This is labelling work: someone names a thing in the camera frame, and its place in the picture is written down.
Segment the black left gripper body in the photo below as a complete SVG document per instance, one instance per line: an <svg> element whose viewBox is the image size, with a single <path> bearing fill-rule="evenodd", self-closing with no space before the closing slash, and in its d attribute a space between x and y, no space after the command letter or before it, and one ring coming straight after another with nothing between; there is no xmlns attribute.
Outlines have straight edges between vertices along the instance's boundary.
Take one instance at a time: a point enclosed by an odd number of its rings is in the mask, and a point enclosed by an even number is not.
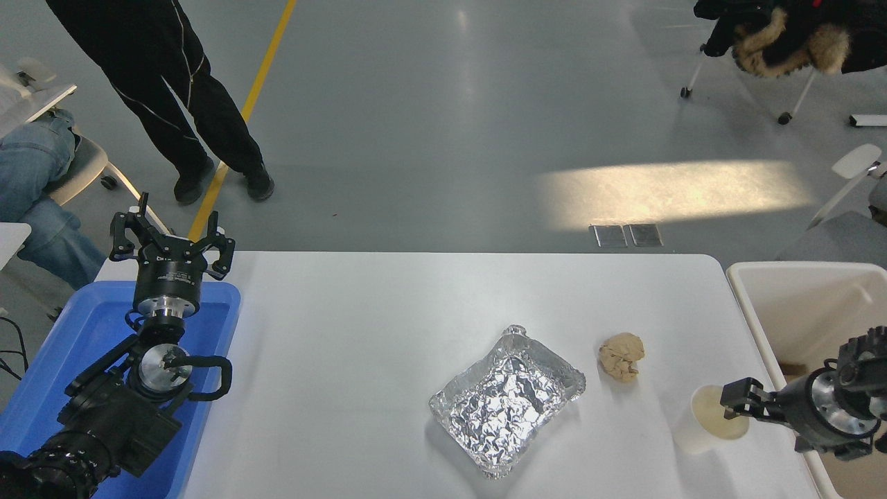
<svg viewBox="0 0 887 499"><path fill-rule="evenodd" d="M137 253L139 271L136 302L172 296L197 302L202 294L202 275L208 263L202 254L184 256L184 241L144 243Z"/></svg>

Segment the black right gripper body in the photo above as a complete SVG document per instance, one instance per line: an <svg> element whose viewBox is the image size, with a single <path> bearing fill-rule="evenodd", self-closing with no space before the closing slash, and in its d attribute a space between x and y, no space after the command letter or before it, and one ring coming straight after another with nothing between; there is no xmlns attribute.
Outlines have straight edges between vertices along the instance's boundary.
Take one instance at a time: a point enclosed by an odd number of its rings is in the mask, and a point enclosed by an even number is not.
<svg viewBox="0 0 887 499"><path fill-rule="evenodd" d="M795 378L776 396L785 422L808 442L826 442L829 439L825 424L827 420L814 403L812 395L812 383L819 375L820 372L811 372Z"/></svg>

